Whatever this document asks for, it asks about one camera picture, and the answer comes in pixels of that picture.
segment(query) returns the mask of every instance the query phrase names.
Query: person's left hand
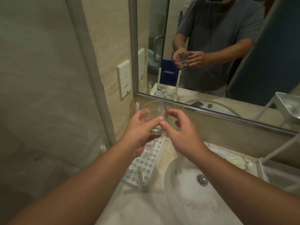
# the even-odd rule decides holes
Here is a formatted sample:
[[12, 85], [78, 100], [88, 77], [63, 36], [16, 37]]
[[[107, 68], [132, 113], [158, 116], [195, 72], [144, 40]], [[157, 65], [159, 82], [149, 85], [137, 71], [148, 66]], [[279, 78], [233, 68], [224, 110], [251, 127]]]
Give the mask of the person's left hand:
[[209, 56], [207, 53], [203, 51], [190, 51], [189, 53], [190, 56], [188, 57], [187, 63], [190, 68], [194, 69], [209, 64]]
[[151, 132], [163, 120], [161, 116], [151, 121], [141, 122], [142, 116], [143, 111], [140, 110], [131, 118], [123, 136], [119, 140], [119, 143], [133, 150], [135, 158], [143, 153], [147, 142], [160, 137], [160, 135], [151, 135]]

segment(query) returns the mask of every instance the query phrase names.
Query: white mask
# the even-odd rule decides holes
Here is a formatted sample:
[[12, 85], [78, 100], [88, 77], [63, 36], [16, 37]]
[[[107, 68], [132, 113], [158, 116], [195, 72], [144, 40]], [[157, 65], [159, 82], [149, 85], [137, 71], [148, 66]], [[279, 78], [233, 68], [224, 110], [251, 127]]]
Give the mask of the white mask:
[[231, 0], [205, 0], [206, 2], [210, 2], [210, 3], [220, 3], [220, 4], [227, 4], [229, 3]]

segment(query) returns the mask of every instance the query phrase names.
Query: man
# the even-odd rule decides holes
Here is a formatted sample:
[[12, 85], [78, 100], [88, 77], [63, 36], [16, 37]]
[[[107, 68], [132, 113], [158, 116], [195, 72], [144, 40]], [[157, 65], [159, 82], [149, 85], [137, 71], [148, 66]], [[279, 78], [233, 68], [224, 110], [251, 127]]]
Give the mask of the man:
[[254, 0], [192, 3], [173, 40], [173, 61], [179, 68], [178, 55], [186, 52], [189, 38], [189, 68], [179, 87], [225, 97], [232, 62], [250, 51], [263, 20], [264, 7]]
[[183, 111], [168, 110], [168, 115], [177, 118], [179, 132], [163, 117], [141, 122], [142, 111], [137, 112], [114, 147], [79, 174], [24, 208], [8, 225], [94, 224], [130, 163], [142, 154], [146, 142], [159, 137], [150, 135], [158, 125], [168, 134], [175, 150], [203, 172], [243, 224], [300, 224], [300, 198], [210, 151], [197, 126]]

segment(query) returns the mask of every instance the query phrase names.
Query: person's left arm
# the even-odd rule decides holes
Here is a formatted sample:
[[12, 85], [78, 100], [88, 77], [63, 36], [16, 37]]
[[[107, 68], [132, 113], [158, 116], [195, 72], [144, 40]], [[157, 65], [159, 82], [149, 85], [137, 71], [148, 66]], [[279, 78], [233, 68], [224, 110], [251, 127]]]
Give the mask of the person's left arm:
[[141, 122], [142, 111], [129, 122], [119, 142], [90, 166], [34, 201], [8, 225], [94, 224], [108, 204], [130, 163], [144, 150], [163, 117]]
[[256, 41], [263, 20], [264, 7], [257, 4], [256, 10], [247, 18], [237, 34], [236, 44], [221, 51], [205, 53], [203, 51], [190, 51], [187, 63], [191, 68], [198, 68], [208, 64], [223, 64], [245, 57]]

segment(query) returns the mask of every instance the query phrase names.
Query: shirt sleeve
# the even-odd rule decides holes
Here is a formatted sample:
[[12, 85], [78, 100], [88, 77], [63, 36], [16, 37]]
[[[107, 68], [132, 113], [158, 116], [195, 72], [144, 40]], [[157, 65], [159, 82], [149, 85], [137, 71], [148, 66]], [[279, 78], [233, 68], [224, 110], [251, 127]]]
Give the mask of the shirt sleeve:
[[177, 34], [190, 37], [195, 22], [194, 5], [195, 1], [190, 4], [190, 7], [185, 12], [182, 23], [178, 28]]
[[265, 8], [263, 5], [258, 4], [257, 8], [255, 8], [242, 23], [242, 27], [236, 36], [236, 41], [238, 42], [242, 39], [251, 39], [253, 42], [256, 42], [260, 34], [264, 17]]

